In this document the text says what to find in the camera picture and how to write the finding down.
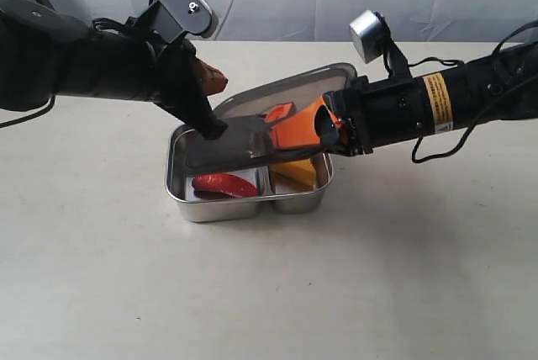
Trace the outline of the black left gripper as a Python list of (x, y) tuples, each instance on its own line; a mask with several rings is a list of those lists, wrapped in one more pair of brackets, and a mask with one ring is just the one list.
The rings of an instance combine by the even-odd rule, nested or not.
[(121, 57), (103, 68), (96, 82), (94, 98), (153, 103), (206, 140), (218, 139), (227, 129), (208, 97), (223, 92), (228, 78), (199, 59), (188, 42), (166, 47), (151, 67), (137, 67), (134, 57)]

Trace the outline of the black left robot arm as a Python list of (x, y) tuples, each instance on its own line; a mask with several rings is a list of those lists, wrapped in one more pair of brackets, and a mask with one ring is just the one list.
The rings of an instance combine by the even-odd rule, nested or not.
[(43, 114), (58, 96), (153, 103), (218, 139), (227, 125), (208, 95), (226, 78), (180, 34), (95, 19), (91, 24), (31, 0), (1, 1), (1, 108)]

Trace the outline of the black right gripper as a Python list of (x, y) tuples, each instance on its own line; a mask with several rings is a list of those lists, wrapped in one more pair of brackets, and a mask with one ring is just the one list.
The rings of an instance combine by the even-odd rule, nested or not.
[(425, 135), (425, 86), (417, 78), (370, 83), (358, 77), (304, 109), (292, 102), (275, 105), (264, 120), (278, 150), (322, 146), (342, 156), (371, 154)]

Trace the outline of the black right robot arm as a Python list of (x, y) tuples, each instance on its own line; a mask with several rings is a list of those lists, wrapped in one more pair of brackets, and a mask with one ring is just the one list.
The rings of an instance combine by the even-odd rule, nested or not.
[(463, 129), (458, 152), (479, 124), (537, 116), (537, 44), (503, 47), (469, 61), (444, 61), (444, 70), (414, 77), (396, 45), (383, 56), (388, 78), (354, 79), (328, 91), (307, 108), (271, 123), (277, 151), (312, 150), (340, 156), (371, 154), (407, 140)]

